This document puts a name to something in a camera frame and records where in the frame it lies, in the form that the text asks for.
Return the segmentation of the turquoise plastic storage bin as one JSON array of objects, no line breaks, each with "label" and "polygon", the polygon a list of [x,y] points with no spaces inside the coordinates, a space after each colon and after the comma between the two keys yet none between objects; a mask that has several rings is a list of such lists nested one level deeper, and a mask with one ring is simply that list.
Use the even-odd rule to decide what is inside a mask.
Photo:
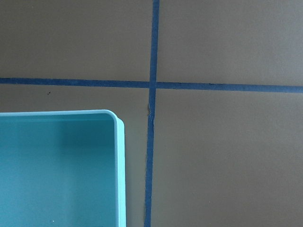
[{"label": "turquoise plastic storage bin", "polygon": [[124,227],[125,126],[112,111],[0,115],[3,227]]}]

